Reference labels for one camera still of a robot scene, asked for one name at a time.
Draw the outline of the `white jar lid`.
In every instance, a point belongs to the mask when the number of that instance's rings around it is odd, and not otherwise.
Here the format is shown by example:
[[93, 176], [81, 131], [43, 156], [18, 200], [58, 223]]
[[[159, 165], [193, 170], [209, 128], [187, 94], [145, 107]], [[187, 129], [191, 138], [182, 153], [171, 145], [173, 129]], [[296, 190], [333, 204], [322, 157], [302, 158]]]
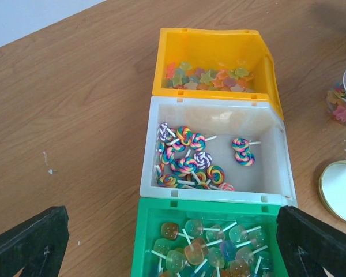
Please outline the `white jar lid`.
[[333, 216], [346, 222], [346, 160], [333, 162], [323, 170], [319, 196]]

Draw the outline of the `white candy bin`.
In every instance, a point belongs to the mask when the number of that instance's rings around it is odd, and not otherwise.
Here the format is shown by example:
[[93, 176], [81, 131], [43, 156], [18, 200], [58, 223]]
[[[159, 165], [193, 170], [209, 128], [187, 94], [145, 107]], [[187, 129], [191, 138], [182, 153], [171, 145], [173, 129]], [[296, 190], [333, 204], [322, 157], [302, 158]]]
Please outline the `white candy bin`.
[[[205, 151], [234, 191], [164, 188], [157, 184], [159, 127], [181, 126], [206, 139]], [[268, 102], [154, 96], [140, 185], [142, 197], [296, 205], [283, 120]]]

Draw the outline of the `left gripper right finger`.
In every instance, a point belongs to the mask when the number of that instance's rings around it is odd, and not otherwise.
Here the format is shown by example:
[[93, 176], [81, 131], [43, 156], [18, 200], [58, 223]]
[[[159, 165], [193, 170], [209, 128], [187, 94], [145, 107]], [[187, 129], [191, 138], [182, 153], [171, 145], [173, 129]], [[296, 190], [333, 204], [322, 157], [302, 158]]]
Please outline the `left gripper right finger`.
[[277, 216], [277, 244], [289, 276], [346, 276], [346, 234], [293, 206]]

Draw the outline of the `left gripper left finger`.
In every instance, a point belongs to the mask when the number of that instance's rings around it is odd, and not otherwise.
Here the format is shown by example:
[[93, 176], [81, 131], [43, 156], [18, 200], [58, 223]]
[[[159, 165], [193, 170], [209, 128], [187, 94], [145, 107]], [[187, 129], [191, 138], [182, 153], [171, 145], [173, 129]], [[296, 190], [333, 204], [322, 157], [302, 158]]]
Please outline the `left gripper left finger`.
[[0, 276], [58, 276], [68, 221], [66, 207], [53, 206], [0, 234]]

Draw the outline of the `orange candy bin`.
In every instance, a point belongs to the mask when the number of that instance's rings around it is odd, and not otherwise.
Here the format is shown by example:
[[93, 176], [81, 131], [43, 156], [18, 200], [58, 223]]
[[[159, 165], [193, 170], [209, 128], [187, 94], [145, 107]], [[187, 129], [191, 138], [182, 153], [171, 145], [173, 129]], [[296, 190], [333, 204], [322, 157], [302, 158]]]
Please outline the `orange candy bin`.
[[274, 60], [256, 30], [162, 28], [152, 94], [269, 102], [283, 116]]

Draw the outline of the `green candy bin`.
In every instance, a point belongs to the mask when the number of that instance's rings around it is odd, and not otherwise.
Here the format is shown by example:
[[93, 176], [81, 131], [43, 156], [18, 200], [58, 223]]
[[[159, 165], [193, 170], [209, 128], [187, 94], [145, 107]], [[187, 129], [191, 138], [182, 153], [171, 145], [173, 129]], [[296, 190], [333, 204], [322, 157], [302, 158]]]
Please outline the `green candy bin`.
[[278, 205], [139, 201], [133, 276], [287, 276]]

